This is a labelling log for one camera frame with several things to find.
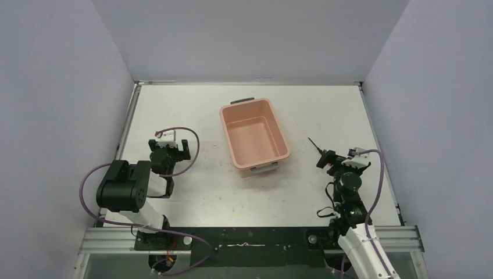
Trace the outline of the black screwdriver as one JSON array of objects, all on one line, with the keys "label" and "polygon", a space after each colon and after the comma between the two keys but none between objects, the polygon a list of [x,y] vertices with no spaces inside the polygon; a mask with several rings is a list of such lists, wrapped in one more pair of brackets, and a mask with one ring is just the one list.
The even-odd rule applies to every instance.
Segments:
[{"label": "black screwdriver", "polygon": [[335,151],[319,148],[310,137],[308,137],[308,140],[315,146],[318,153],[321,155],[321,159],[335,161],[335,156],[337,155]]}]

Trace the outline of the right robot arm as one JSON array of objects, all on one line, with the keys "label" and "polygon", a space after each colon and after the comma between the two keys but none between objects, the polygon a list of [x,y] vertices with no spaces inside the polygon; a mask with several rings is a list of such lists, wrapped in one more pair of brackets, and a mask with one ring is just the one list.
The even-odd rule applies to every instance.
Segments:
[{"label": "right robot arm", "polygon": [[[359,189],[363,185],[362,174],[371,166],[370,153],[379,156],[380,173],[376,197],[366,208]],[[376,234],[371,214],[375,210],[383,190],[385,162],[378,150],[353,148],[346,156],[332,150],[320,150],[316,166],[328,167],[327,174],[333,193],[329,196],[333,213],[327,233],[328,243],[345,253],[342,262],[350,262],[358,278],[399,278]]]}]

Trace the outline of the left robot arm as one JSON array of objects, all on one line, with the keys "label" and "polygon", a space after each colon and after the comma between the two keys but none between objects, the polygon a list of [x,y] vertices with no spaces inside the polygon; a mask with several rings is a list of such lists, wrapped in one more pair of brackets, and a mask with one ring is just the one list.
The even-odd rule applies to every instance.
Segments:
[{"label": "left robot arm", "polygon": [[139,231],[150,233],[149,242],[157,250],[168,249],[173,241],[168,230],[167,217],[159,213],[148,198],[170,198],[174,190],[174,167],[178,162],[191,160],[186,139],[176,141],[150,139],[148,160],[131,164],[126,160],[114,160],[101,181],[97,204],[111,212],[119,213],[140,225]]}]

